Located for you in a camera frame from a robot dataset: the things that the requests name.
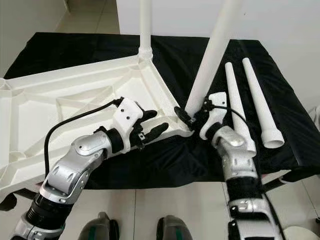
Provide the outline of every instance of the white tile floor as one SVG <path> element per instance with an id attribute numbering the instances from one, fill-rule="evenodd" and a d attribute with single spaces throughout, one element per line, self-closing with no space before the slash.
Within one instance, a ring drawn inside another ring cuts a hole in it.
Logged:
<path id="1" fill-rule="evenodd" d="M 119 34 L 116 0 L 69 0 L 67 14 L 57 32 Z M 320 179 L 317 176 L 287 184 L 268 193 L 284 228 L 302 226 L 320 234 L 315 218 L 320 214 Z M 105 211 L 120 226 L 121 240 L 155 240 L 159 218 L 182 218 L 195 240 L 228 238 L 226 186 L 220 182 L 195 182 L 177 188 L 137 190 L 84 190 L 66 222 L 61 240 L 77 239 L 82 227 Z M 1 239 L 30 207 L 18 197 L 9 212 L 0 211 Z"/>

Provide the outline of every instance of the black cable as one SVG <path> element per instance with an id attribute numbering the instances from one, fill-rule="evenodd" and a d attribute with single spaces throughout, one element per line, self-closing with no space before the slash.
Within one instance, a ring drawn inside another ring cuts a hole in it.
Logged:
<path id="1" fill-rule="evenodd" d="M 247 122 L 247 120 L 246 120 L 239 112 L 237 112 L 236 110 L 232 109 L 231 107 L 213 105 L 213 108 L 214 108 L 214 109 L 225 109 L 225 110 L 227 110 L 227 111 L 231 111 L 232 113 L 236 114 L 239 118 L 241 118 L 241 120 L 247 125 L 247 127 L 250 128 L 249 123 Z M 256 135 L 252 134 L 252 137 L 254 138 L 254 142 L 255 142 L 255 143 L 258 143 L 257 138 L 256 138 Z M 269 197 L 267 196 L 267 193 L 266 193 L 266 191 L 264 190 L 263 185 L 262 185 L 261 166 L 260 166 L 261 161 L 260 161 L 259 148 L 258 148 L 258 147 L 256 147 L 256 162 L 257 162 L 257 164 L 256 164 L 256 171 L 257 171 L 258 180 L 259 180 L 259 185 L 260 185 L 260 192 L 264 195 L 266 201 L 267 201 L 268 204 L 269 204 L 272 217 L 274 218 L 274 221 L 275 221 L 275 223 L 277 224 L 277 226 L 278 226 L 278 228 L 279 228 L 280 235 L 281 235 L 282 239 L 283 239 L 283 240 L 286 240 L 286 236 L 285 236 L 284 230 L 283 230 L 283 228 L 282 228 L 282 225 L 281 225 L 281 223 L 280 223 L 280 220 L 279 220 L 279 218 L 278 218 L 278 215 L 277 215 L 277 213 L 276 213 L 275 207 L 274 207 L 273 204 L 271 203 L 271 201 L 270 201 Z"/>
<path id="2" fill-rule="evenodd" d="M 61 127 L 61 126 L 64 125 L 64 124 L 70 123 L 70 122 L 72 122 L 72 121 L 74 121 L 74 120 L 77 120 L 77 119 L 80 119 L 80 118 L 83 118 L 83 117 L 85 117 L 85 116 L 87 116 L 87 115 L 94 114 L 94 113 L 96 113 L 96 112 L 98 112 L 98 111 L 101 111 L 101 110 L 103 110 L 103 109 L 111 106 L 112 104 L 116 104 L 116 105 L 117 105 L 117 104 L 120 104 L 119 101 L 122 101 L 122 99 L 120 98 L 120 99 L 112 100 L 111 102 L 108 102 L 107 104 L 102 105 L 102 106 L 100 106 L 100 107 L 97 107 L 97 108 L 95 108 L 95 109 L 93 109 L 93 110 L 84 112 L 84 113 L 79 114 L 79 115 L 77 115 L 77 116 L 70 117 L 70 118 L 68 118 L 68 119 L 66 119 L 66 120 L 64 120 L 64 121 L 62 121 L 62 122 L 59 122 L 57 125 L 53 126 L 53 127 L 49 130 L 49 132 L 48 132 L 48 133 L 46 134 L 46 136 L 45 136 L 44 148 L 43 148 L 43 150 L 44 150 L 45 177 L 48 176 L 49 171 L 50 171 L 50 166 L 49 166 L 49 150 L 48 150 L 48 149 L 49 149 L 49 140 L 50 140 L 50 137 L 51 137 L 52 133 L 53 133 L 57 128 Z"/>

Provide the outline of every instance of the black tablecloth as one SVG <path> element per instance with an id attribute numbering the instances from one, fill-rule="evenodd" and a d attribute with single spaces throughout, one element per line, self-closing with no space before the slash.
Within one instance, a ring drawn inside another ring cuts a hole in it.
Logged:
<path id="1" fill-rule="evenodd" d="M 186 105 L 207 42 L 208 38 L 203 37 L 151 38 L 153 62 L 181 107 Z M 5 78 L 132 56 L 138 53 L 138 47 L 136 35 L 36 33 Z M 275 123 L 283 133 L 285 144 L 280 148 L 266 149 L 262 145 L 260 125 L 242 67 L 244 57 L 250 58 Z M 250 133 L 258 140 L 262 173 L 320 169 L 320 134 L 261 43 L 231 40 L 209 93 L 228 93 L 226 62 L 233 64 L 245 115 L 252 125 Z M 230 113 L 225 123 L 233 125 Z M 86 188 L 177 187 L 193 181 L 223 181 L 218 154 L 198 134 L 189 138 L 173 136 L 148 145 L 141 152 L 134 150 L 108 159 L 92 173 Z"/>

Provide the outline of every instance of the white pole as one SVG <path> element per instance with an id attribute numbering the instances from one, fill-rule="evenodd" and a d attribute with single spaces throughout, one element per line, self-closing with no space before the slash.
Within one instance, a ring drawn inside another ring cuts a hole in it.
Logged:
<path id="1" fill-rule="evenodd" d="M 140 0 L 140 47 L 138 56 L 140 59 L 152 59 L 151 48 L 151 0 Z"/>
<path id="2" fill-rule="evenodd" d="M 228 85 L 230 107 L 236 110 L 244 119 L 246 119 L 245 111 L 242 106 L 236 76 L 234 68 L 231 62 L 227 62 L 225 65 L 226 82 Z M 249 132 L 249 128 L 246 123 L 235 113 L 232 113 L 233 127 L 234 130 L 245 138 L 247 143 L 247 150 L 252 152 L 252 157 L 257 154 L 255 142 L 252 140 Z"/>
<path id="3" fill-rule="evenodd" d="M 204 98 L 216 75 L 220 61 L 231 37 L 231 28 L 243 0 L 225 0 L 206 46 L 202 62 L 195 77 L 185 111 L 193 117 L 200 110 Z"/>
<path id="4" fill-rule="evenodd" d="M 275 121 L 271 115 L 264 93 L 261 90 L 249 58 L 244 58 L 242 63 L 248 80 L 254 107 L 259 118 L 262 130 L 262 143 L 268 149 L 279 148 L 285 143 L 284 137 L 276 127 Z"/>

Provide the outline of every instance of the white tapered tube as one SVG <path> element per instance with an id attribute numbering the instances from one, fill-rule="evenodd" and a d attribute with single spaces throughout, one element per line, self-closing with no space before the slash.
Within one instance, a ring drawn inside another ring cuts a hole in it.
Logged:
<path id="1" fill-rule="evenodd" d="M 243 0 L 224 1 L 185 106 L 185 111 L 192 117 L 200 110 L 216 75 L 231 38 L 231 29 L 242 2 Z"/>
<path id="2" fill-rule="evenodd" d="M 140 47 L 139 58 L 143 60 L 152 59 L 151 48 L 151 0 L 140 0 Z"/>
<path id="3" fill-rule="evenodd" d="M 225 74 L 226 74 L 226 82 L 228 85 L 228 92 L 229 92 L 229 100 L 230 100 L 230 107 L 236 110 L 244 119 L 246 119 L 245 111 L 242 106 L 236 76 L 234 69 L 232 67 L 231 62 L 227 62 L 225 65 Z M 249 132 L 249 128 L 246 123 L 235 113 L 232 113 L 232 120 L 233 120 L 233 127 L 234 130 L 240 134 L 242 137 L 245 138 L 247 142 L 247 150 L 252 152 L 252 157 L 257 154 L 256 144 L 252 140 Z"/>
<path id="4" fill-rule="evenodd" d="M 284 137 L 276 127 L 275 121 L 271 115 L 264 93 L 261 90 L 249 58 L 244 58 L 242 63 L 253 98 L 254 107 L 259 118 L 262 130 L 262 143 L 268 149 L 279 148 L 285 143 Z"/>

